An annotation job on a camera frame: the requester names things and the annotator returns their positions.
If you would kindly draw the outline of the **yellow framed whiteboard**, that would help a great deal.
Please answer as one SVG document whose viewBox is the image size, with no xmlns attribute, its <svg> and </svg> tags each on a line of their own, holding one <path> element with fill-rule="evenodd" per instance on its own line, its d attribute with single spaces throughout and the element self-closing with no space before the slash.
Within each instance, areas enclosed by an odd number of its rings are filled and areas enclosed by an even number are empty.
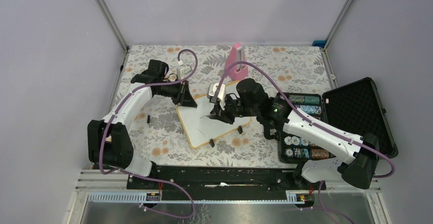
<svg viewBox="0 0 433 224">
<path fill-rule="evenodd" d="M 192 148 L 198 148 L 206 144 L 213 145 L 217 138 L 230 132 L 236 131 L 239 127 L 248 125 L 251 117 L 238 117 L 234 123 L 228 124 L 208 117 L 200 118 L 210 114 L 213 104 L 209 102 L 207 94 L 194 98 L 197 103 L 196 108 L 180 107 L 176 111 L 184 129 L 184 134 Z"/>
</svg>

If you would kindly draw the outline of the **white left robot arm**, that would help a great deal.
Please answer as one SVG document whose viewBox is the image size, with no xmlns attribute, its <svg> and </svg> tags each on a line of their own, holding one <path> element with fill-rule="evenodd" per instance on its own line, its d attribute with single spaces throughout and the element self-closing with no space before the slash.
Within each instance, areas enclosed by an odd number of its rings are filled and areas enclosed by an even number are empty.
<svg viewBox="0 0 433 224">
<path fill-rule="evenodd" d="M 152 161 L 134 151 L 128 130 L 142 107 L 154 96 L 168 97 L 175 105 L 196 108 L 186 79 L 170 82 L 165 78 L 169 66 L 151 60 L 148 68 L 136 74 L 126 95 L 102 119 L 92 120 L 87 126 L 88 157 L 100 167 L 125 170 L 139 175 L 139 182 L 147 189 L 158 184 L 158 174 L 152 171 Z"/>
</svg>

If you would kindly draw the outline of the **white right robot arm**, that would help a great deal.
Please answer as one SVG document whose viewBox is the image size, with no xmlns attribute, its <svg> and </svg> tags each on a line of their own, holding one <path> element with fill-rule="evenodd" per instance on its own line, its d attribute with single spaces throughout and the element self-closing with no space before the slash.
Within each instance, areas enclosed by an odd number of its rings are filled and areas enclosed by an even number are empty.
<svg viewBox="0 0 433 224">
<path fill-rule="evenodd" d="M 267 130 L 294 135 L 333 154 L 332 158 L 307 160 L 297 167 L 293 183 L 306 189 L 312 183 L 343 180 L 347 184 L 369 189 L 378 163 L 373 152 L 378 138 L 371 133 L 361 136 L 335 128 L 290 105 L 284 94 L 270 97 L 261 84 L 248 78 L 237 83 L 237 98 L 226 86 L 211 84 L 207 97 L 214 104 L 210 119 L 233 124 L 237 117 L 255 117 Z"/>
</svg>

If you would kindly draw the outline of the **blue white chip stack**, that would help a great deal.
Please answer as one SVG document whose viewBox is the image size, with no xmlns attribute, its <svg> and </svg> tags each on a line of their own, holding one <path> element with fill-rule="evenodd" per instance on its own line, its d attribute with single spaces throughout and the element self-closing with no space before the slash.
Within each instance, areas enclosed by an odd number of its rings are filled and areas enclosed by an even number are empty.
<svg viewBox="0 0 433 224">
<path fill-rule="evenodd" d="M 320 115 L 322 114 L 322 108 L 320 106 L 315 105 L 295 105 L 296 108 L 299 108 L 303 112 L 311 115 Z"/>
</svg>

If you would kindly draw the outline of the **black poker chip case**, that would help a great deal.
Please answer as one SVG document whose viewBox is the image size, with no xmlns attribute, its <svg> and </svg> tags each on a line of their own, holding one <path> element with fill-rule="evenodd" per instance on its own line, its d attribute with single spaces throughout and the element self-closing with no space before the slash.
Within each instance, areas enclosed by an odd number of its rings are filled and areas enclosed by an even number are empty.
<svg viewBox="0 0 433 224">
<path fill-rule="evenodd" d="M 399 151 L 392 137 L 386 110 L 372 78 L 344 85 L 322 95 L 307 93 L 286 93 L 289 95 L 318 96 L 322 114 L 311 115 L 333 127 L 361 136 L 371 133 L 378 138 L 379 151 L 389 158 L 395 158 Z M 265 125 L 266 138 L 278 142 L 278 157 L 282 163 L 298 164 L 307 160 L 333 158 L 334 154 L 319 147 L 304 137 L 288 134 L 282 130 L 283 121 L 277 120 Z"/>
</svg>

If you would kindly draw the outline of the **black mounting base plate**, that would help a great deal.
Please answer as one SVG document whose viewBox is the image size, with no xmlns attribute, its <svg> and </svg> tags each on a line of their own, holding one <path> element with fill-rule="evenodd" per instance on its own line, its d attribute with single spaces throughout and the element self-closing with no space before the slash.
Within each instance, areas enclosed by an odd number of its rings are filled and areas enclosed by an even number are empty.
<svg viewBox="0 0 433 224">
<path fill-rule="evenodd" d="M 326 188 L 303 179 L 296 169 L 281 168 L 154 165 L 150 177 L 164 182 L 132 177 L 127 189 L 155 190 L 164 201 L 188 199 L 174 184 L 186 190 L 194 201 L 279 201 L 286 198 L 287 191 L 308 194 Z"/>
</svg>

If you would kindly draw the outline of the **blue corner bracket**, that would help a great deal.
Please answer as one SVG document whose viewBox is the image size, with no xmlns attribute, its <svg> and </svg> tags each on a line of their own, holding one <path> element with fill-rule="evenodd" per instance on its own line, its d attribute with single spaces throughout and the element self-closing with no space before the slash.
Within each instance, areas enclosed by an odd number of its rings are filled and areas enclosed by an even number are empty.
<svg viewBox="0 0 433 224">
<path fill-rule="evenodd" d="M 314 47 L 324 48 L 326 43 L 327 43 L 326 40 L 315 40 L 312 42 L 311 45 Z"/>
</svg>

